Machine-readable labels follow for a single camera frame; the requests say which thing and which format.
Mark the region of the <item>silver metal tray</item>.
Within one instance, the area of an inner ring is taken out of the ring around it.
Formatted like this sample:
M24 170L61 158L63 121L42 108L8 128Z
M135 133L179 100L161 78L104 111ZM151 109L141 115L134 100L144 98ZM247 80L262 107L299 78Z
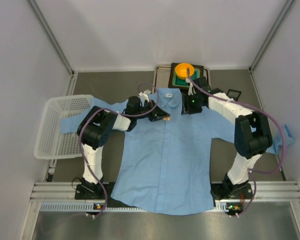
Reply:
M200 72L205 76L208 84L211 86L210 70L203 66L203 71ZM169 81L171 75L171 65L158 65L154 69L153 85L156 88L169 88Z

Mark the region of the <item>red orange brooch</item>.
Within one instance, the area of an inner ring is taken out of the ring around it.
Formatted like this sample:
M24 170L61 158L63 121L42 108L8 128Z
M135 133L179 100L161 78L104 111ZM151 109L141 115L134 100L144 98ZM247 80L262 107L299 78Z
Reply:
M164 121L170 121L170 120L171 120L171 117L170 117L170 116L166 116L166 117L163 118L163 120L164 120Z

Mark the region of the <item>black square plate stack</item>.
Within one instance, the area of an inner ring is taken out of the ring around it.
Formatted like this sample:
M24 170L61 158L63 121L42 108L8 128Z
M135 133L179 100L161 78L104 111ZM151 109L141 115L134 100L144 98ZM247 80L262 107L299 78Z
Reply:
M175 89L180 89L181 91L187 91L189 89L189 84L188 84L188 87L176 87L176 86L172 85L172 78L173 78L175 67L177 66L177 64L180 64L180 63L173 62L171 64L170 79L169 79L168 86L169 86L169 88L175 88ZM199 69L200 71L203 71L203 66L202 65L195 65L195 64L191 64L191 65L194 68Z

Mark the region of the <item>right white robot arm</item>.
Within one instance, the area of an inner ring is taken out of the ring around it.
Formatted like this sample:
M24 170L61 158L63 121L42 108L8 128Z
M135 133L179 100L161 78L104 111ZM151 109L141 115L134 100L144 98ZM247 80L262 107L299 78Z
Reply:
M222 115L234 126L234 146L237 151L221 186L211 190L217 200L234 198L247 189L249 173L257 160L273 144L268 118L235 103L236 90L223 92L211 88L206 77L185 79L188 92L182 94L182 115L202 112L203 107Z

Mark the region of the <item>orange plastic bowl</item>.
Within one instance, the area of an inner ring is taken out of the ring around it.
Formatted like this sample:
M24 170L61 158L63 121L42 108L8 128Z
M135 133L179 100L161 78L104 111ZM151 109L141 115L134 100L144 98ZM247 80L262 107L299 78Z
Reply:
M185 80L187 77L191 77L195 73L195 68L189 63L178 63L174 68L176 76Z

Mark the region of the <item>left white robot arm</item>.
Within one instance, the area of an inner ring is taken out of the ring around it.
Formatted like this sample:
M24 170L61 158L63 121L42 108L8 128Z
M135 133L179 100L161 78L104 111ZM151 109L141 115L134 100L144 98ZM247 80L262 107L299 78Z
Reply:
M103 189L102 152L113 130L130 132L139 119L157 122L168 121L170 117L145 93L140 97L130 97L122 114L98 106L92 107L77 129L79 149L84 159L84 173L79 187L91 193Z

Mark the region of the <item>green square plate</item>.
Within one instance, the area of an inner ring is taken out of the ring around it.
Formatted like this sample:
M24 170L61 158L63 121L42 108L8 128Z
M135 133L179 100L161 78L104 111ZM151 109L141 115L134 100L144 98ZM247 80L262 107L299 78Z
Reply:
M191 78L194 80L198 77L201 76L201 71L198 68L194 69L194 73L191 76ZM188 87L189 85L186 83L185 79L181 79L177 76L176 72L173 72L173 77L172 77L172 85L175 87Z

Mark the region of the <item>small black brooch box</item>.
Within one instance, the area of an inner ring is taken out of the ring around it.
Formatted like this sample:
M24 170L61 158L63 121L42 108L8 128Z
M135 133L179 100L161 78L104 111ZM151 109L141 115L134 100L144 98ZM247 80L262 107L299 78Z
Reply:
M226 93L226 95L230 98L233 99L234 101L238 101L240 96L242 94L241 90L236 90L236 89L229 89Z

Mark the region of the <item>light blue button shirt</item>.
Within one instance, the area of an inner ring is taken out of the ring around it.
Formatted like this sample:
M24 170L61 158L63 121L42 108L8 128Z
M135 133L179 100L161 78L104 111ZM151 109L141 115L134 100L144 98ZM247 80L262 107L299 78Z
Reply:
M149 98L170 114L170 121L138 119L124 131L121 165L111 193L131 207L166 215L192 215L214 208L210 184L212 139L234 143L234 126L219 113L203 107L201 113L182 115L182 92L159 88ZM62 134L76 133L94 106L122 114L128 99L108 104L93 98L84 112L60 120ZM235 101L252 111L264 111Z

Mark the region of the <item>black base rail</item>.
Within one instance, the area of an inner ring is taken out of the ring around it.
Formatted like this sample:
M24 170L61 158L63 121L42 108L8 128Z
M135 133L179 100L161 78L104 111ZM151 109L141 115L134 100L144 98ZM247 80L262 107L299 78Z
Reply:
M111 197L111 193L114 189L114 182L103 183L106 193L108 194L107 207L108 208L128 208L129 205L115 200ZM226 189L225 183L211 183L211 193L213 200L230 200L233 205L230 209L243 209L244 201L250 199L253 196L253 190L249 183L242 184L237 189ZM74 187L76 200L105 200L105 193L100 184L89 183L84 179L80 180L80 183Z

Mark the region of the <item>white plastic basket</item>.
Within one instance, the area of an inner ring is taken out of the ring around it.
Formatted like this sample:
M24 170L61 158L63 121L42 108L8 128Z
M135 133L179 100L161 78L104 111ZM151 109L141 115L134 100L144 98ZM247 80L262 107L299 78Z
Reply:
M39 160L72 159L81 155L77 133L61 133L60 120L83 113L92 105L93 96L61 96L46 102L34 147Z

